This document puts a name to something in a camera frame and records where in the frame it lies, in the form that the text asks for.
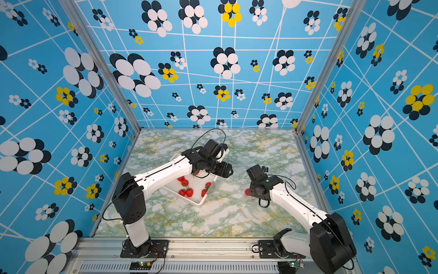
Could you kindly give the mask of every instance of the strawberry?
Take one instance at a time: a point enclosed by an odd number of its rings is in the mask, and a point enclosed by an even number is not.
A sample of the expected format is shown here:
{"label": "strawberry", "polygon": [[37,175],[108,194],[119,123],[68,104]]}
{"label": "strawberry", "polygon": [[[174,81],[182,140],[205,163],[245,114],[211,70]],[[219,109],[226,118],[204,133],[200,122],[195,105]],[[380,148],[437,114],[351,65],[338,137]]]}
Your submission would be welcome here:
{"label": "strawberry", "polygon": [[192,197],[193,196],[193,189],[187,188],[186,189],[186,194],[187,194],[187,197]]}

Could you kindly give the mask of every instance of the white container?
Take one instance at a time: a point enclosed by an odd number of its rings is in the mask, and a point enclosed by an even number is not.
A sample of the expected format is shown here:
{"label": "white container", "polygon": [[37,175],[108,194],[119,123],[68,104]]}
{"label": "white container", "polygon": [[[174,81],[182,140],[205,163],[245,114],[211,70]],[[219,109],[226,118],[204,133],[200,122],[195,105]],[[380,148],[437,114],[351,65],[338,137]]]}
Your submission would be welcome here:
{"label": "white container", "polygon": [[[178,154],[178,153],[175,154],[172,158],[170,158],[170,161],[175,159],[179,155],[180,154]],[[207,172],[201,170],[201,171],[199,171],[197,176],[204,177],[207,174],[208,174]],[[192,174],[189,174],[189,175],[186,175],[184,177],[186,178],[187,181],[189,181],[189,187],[191,189],[193,189],[193,196],[192,197],[187,197],[187,195],[181,196],[179,194],[179,191],[182,189],[186,189],[186,187],[183,187],[181,185],[181,182],[176,180],[176,179],[167,183],[163,187],[165,189],[169,190],[174,195],[184,199],[185,201],[188,201],[189,203],[191,203],[195,206],[202,206],[202,204],[204,203],[208,194],[211,192],[218,176],[214,175],[214,174],[210,174],[209,176],[207,176],[205,178],[198,178],[198,177],[193,176]],[[204,195],[204,197],[201,197],[202,190],[205,189],[205,184],[208,182],[210,182],[212,185],[208,188],[207,193]]]}

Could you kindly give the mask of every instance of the marble tabletop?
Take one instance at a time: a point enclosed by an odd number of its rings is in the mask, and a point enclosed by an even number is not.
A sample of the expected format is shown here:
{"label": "marble tabletop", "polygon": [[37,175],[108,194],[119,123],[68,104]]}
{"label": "marble tabletop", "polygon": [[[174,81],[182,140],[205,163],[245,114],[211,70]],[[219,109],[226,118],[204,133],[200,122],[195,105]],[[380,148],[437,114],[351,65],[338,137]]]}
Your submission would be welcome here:
{"label": "marble tabletop", "polygon": [[[146,200],[144,223],[152,237],[272,237],[284,228],[306,233],[305,229],[280,206],[268,208],[258,205],[258,199],[245,195],[250,180],[246,169],[255,164],[269,167],[269,173],[291,178],[297,185],[295,192],[316,205],[311,186],[291,130],[248,129],[226,130],[226,144],[230,152],[224,161],[233,165],[234,174],[219,177],[201,207],[161,188]],[[175,153],[181,153],[201,136],[204,129],[149,130],[141,132],[123,172],[132,175],[165,164]],[[219,130],[208,132],[197,145],[209,139],[223,141]],[[104,215],[120,217],[113,205]],[[120,220],[102,220],[96,236],[126,235]]]}

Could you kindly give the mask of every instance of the white circle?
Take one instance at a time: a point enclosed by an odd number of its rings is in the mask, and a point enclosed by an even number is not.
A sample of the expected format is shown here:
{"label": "white circle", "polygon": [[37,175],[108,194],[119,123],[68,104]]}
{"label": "white circle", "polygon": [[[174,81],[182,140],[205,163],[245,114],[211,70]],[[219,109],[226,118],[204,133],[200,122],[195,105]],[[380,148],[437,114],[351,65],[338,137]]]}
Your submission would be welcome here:
{"label": "white circle", "polygon": [[67,263],[67,255],[61,253],[53,258],[47,267],[47,274],[59,274]]}
{"label": "white circle", "polygon": [[396,135],[394,134],[394,132],[392,130],[385,130],[382,133],[382,140],[387,144],[392,143],[395,138],[396,138]]}
{"label": "white circle", "polygon": [[283,68],[283,66],[281,64],[276,64],[274,66],[275,71],[280,71]]}
{"label": "white circle", "polygon": [[134,74],[134,67],[125,59],[119,59],[115,62],[116,69],[123,75],[131,76]]}
{"label": "white circle", "polygon": [[17,172],[21,175],[26,175],[32,172],[33,163],[31,161],[22,161],[17,165]]}
{"label": "white circle", "polygon": [[78,242],[78,235],[75,232],[70,232],[61,242],[61,252],[67,253],[71,251]]}
{"label": "white circle", "polygon": [[15,155],[20,149],[20,146],[14,141],[5,141],[0,145],[0,152],[6,156]]}
{"label": "white circle", "polygon": [[231,76],[233,76],[233,73],[230,70],[227,69],[226,71],[222,72],[222,76],[225,79],[230,79]]}
{"label": "white circle", "polygon": [[322,149],[320,146],[315,147],[315,151],[313,152],[316,159],[321,158]]}
{"label": "white circle", "polygon": [[362,194],[364,194],[365,196],[367,196],[369,193],[368,189],[366,187],[362,187],[361,189]]}
{"label": "white circle", "polygon": [[379,135],[376,135],[371,139],[371,145],[375,148],[380,148],[382,144],[383,140],[382,137],[380,137]]}
{"label": "white circle", "polygon": [[205,18],[205,17],[199,18],[198,24],[201,26],[201,28],[206,28],[208,26],[207,18]]}
{"label": "white circle", "polygon": [[173,28],[172,23],[171,23],[170,21],[168,21],[168,20],[164,21],[164,22],[163,22],[163,28],[164,28],[166,31],[168,31],[168,32],[171,31],[172,28]]}
{"label": "white circle", "polygon": [[157,15],[158,15],[158,18],[160,18],[161,21],[166,21],[167,20],[167,13],[163,9],[158,10]]}
{"label": "white circle", "polygon": [[240,66],[239,64],[234,64],[230,67],[230,70],[232,73],[237,74],[240,72]]}
{"label": "white circle", "polygon": [[357,180],[357,185],[358,185],[360,188],[362,188],[362,187],[364,187],[365,182],[364,182],[362,179],[358,179],[358,180]]}
{"label": "white circle", "polygon": [[117,78],[117,81],[119,82],[119,84],[124,89],[129,89],[130,90],[130,89],[134,89],[135,88],[134,80],[132,80],[128,76],[121,75],[121,76],[119,76],[119,78]]}
{"label": "white circle", "polygon": [[380,126],[380,122],[381,122],[381,119],[380,119],[380,116],[378,116],[378,115],[374,115],[370,119],[370,125],[374,128]]}
{"label": "white circle", "polygon": [[385,213],[386,216],[391,216],[392,215],[392,209],[389,206],[383,206],[383,213]]}
{"label": "white circle", "polygon": [[192,19],[190,17],[184,18],[183,23],[184,23],[184,26],[186,28],[191,28],[192,25],[193,25],[193,21],[192,21]]}
{"label": "white circle", "polygon": [[383,212],[379,212],[379,213],[377,214],[377,217],[379,218],[379,220],[380,220],[382,223],[386,223],[386,221],[388,220],[387,217],[386,217],[386,215],[385,215]]}
{"label": "white circle", "polygon": [[150,20],[148,22],[148,27],[150,30],[152,30],[153,32],[157,30],[158,26],[157,23],[155,21]]}
{"label": "white circle", "polygon": [[394,232],[394,228],[390,223],[384,223],[383,229],[385,229],[385,231],[388,232],[389,234],[392,234]]}
{"label": "white circle", "polygon": [[81,65],[81,58],[79,54],[73,48],[66,48],[64,51],[64,56],[67,62],[74,68],[77,68]]}
{"label": "white circle", "polygon": [[94,61],[93,58],[91,58],[90,54],[83,53],[81,55],[81,62],[86,70],[92,71],[94,69]]}
{"label": "white circle", "polygon": [[371,195],[376,195],[376,193],[377,193],[377,189],[376,189],[376,187],[373,186],[373,185],[370,185],[370,186],[368,187],[368,191],[370,192]]}
{"label": "white circle", "polygon": [[47,259],[40,258],[29,266],[25,274],[46,274],[48,265]]}
{"label": "white circle", "polygon": [[43,159],[43,157],[44,157],[44,153],[42,153],[42,151],[39,149],[31,150],[31,152],[29,153],[29,160],[33,163],[40,162]]}
{"label": "white circle", "polygon": [[216,64],[213,67],[213,70],[217,73],[217,74],[221,74],[223,72],[223,66],[221,64]]}
{"label": "white circle", "polygon": [[390,129],[394,125],[394,120],[391,116],[385,116],[381,121],[381,125],[384,129]]}

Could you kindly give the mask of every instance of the black and white circles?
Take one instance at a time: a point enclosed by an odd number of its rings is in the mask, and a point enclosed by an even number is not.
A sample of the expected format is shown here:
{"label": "black and white circles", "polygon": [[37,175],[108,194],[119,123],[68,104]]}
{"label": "black and white circles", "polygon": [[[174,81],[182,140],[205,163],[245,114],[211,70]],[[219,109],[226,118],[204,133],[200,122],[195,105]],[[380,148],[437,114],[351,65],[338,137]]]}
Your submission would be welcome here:
{"label": "black and white circles", "polygon": [[102,132],[102,127],[100,125],[88,125],[87,126],[87,139],[92,140],[95,143],[100,143],[104,134]]}
{"label": "black and white circles", "polygon": [[307,13],[307,17],[304,18],[304,24],[306,25],[304,30],[308,33],[308,35],[312,35],[320,29],[319,24],[321,23],[321,20],[318,18],[318,16],[319,11],[309,11]]}
{"label": "black and white circles", "polygon": [[345,104],[351,101],[351,96],[353,95],[353,90],[351,89],[352,82],[342,82],[341,89],[338,92],[338,103],[341,107],[345,107]]}
{"label": "black and white circles", "polygon": [[[64,271],[80,237],[82,237],[82,231],[74,231],[73,220],[57,223],[49,234],[36,238],[27,247],[25,259],[33,263],[26,273],[61,273]],[[57,244],[61,253],[55,256],[53,249]]]}
{"label": "black and white circles", "polygon": [[189,106],[189,112],[187,112],[187,117],[193,122],[197,122],[200,125],[205,124],[205,122],[210,121],[212,118],[208,115],[208,111],[203,106]]}
{"label": "black and white circles", "polygon": [[376,23],[371,23],[369,27],[364,26],[364,29],[362,29],[360,33],[361,37],[357,42],[356,54],[360,54],[361,58],[365,58],[367,52],[374,48],[374,41],[377,37],[377,32],[374,31],[375,29]]}
{"label": "black and white circles", "polygon": [[[74,49],[68,47],[65,49],[64,55],[69,63],[63,69],[64,78],[67,82],[79,88],[83,95],[93,99],[96,96],[96,89],[103,88],[103,79],[97,74],[99,70],[90,54],[83,53],[80,55]],[[82,75],[85,70],[88,71],[88,80]]]}
{"label": "black and white circles", "polygon": [[310,139],[310,151],[313,152],[313,160],[316,163],[322,159],[327,159],[330,152],[330,144],[329,144],[329,128],[323,127],[321,129],[320,125],[316,125],[313,129],[313,136]]}
{"label": "black and white circles", "polygon": [[285,76],[288,71],[295,69],[295,57],[293,56],[293,50],[279,50],[277,52],[277,58],[272,61],[275,71],[279,71],[281,76]]}
{"label": "black and white circles", "polygon": [[201,33],[201,28],[208,25],[204,17],[204,8],[199,5],[199,0],[180,0],[181,9],[178,16],[183,20],[186,28],[191,28],[194,34]]}
{"label": "black and white circles", "polygon": [[401,224],[403,223],[403,216],[398,212],[393,212],[389,206],[384,206],[382,212],[378,213],[376,225],[381,228],[381,234],[386,240],[391,238],[399,242],[401,236],[405,231]]}
{"label": "black and white circles", "polygon": [[359,193],[362,201],[374,200],[374,195],[377,193],[375,184],[376,179],[373,176],[368,176],[365,172],[360,174],[360,179],[357,180],[356,192]]}
{"label": "black and white circles", "polygon": [[395,134],[391,127],[394,120],[391,116],[385,116],[382,119],[379,115],[374,115],[370,119],[370,125],[365,129],[363,137],[364,144],[370,147],[370,152],[377,155],[382,150],[390,150]]}
{"label": "black and white circles", "polygon": [[257,125],[259,128],[278,128],[278,118],[277,115],[271,114],[262,114],[260,116],[260,120],[257,121]]}
{"label": "black and white circles", "polygon": [[167,20],[167,13],[161,8],[161,4],[158,1],[152,1],[152,4],[148,1],[143,1],[141,8],[145,11],[141,18],[148,24],[150,30],[153,32],[157,31],[161,37],[165,37],[167,32],[172,30],[172,23]]}
{"label": "black and white circles", "polygon": [[128,132],[129,127],[126,124],[126,119],[123,117],[114,119],[114,132],[120,135],[121,137],[126,136],[126,132]]}
{"label": "black and white circles", "polygon": [[210,61],[211,67],[215,73],[222,74],[223,78],[230,79],[233,74],[240,72],[240,66],[237,63],[238,57],[232,47],[227,47],[225,51],[221,47],[213,50],[213,58]]}
{"label": "black and white circles", "polygon": [[70,160],[71,164],[77,164],[78,167],[87,167],[93,159],[90,149],[83,146],[80,146],[78,149],[72,149],[71,155],[73,156]]}
{"label": "black and white circles", "polygon": [[0,153],[4,155],[0,159],[0,170],[16,171],[21,175],[38,174],[42,164],[52,158],[52,154],[43,149],[44,142],[39,139],[26,137],[20,142],[5,141],[0,145]]}
{"label": "black and white circles", "polygon": [[[151,89],[161,87],[161,82],[152,73],[151,66],[140,55],[131,53],[126,60],[120,54],[113,53],[110,55],[109,61],[117,69],[113,75],[122,88],[134,90],[141,97],[147,98],[152,94]],[[130,78],[134,72],[138,73],[140,80]]]}

